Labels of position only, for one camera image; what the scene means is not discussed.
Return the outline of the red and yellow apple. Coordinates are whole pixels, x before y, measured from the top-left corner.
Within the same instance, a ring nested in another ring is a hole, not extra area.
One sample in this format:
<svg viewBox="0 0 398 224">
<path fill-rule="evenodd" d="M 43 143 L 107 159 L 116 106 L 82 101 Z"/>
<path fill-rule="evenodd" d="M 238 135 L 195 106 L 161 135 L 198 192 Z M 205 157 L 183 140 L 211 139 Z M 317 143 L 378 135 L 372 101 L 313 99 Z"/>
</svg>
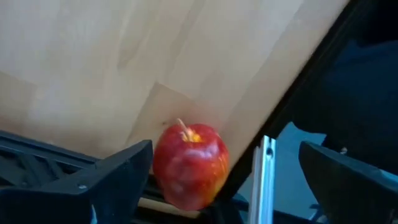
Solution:
<svg viewBox="0 0 398 224">
<path fill-rule="evenodd" d="M 211 126 L 186 125 L 178 118 L 160 135 L 152 170 L 166 202 L 185 211 L 201 210 L 228 178 L 229 151 Z"/>
</svg>

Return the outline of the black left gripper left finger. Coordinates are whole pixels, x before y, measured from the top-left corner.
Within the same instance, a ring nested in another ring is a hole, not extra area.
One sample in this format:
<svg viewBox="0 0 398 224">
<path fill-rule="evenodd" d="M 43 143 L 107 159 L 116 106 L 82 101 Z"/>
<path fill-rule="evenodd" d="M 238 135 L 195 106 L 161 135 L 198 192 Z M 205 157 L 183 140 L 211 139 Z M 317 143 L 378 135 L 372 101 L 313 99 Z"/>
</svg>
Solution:
<svg viewBox="0 0 398 224">
<path fill-rule="evenodd" d="M 61 179 L 0 190 L 0 224 L 129 224 L 149 176 L 143 140 Z"/>
</svg>

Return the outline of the silver metal bracket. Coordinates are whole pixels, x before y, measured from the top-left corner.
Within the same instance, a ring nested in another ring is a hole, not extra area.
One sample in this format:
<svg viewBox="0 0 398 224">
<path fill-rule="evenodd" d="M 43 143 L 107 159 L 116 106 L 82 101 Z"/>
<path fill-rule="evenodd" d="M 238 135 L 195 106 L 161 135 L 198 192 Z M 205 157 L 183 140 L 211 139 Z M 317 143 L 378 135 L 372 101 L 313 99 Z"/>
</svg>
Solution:
<svg viewBox="0 0 398 224">
<path fill-rule="evenodd" d="M 276 149 L 276 140 L 264 136 L 261 145 L 254 150 L 249 224 L 273 223 Z"/>
</svg>

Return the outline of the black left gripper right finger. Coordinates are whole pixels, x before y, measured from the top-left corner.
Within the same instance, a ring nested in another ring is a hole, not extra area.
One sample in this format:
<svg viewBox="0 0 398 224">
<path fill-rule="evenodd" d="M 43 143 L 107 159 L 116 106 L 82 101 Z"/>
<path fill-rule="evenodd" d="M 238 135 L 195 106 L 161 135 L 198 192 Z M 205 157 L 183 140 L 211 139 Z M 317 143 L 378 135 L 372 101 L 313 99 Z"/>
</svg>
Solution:
<svg viewBox="0 0 398 224">
<path fill-rule="evenodd" d="M 308 141 L 298 158 L 329 224 L 398 224 L 398 182 L 378 168 Z"/>
</svg>

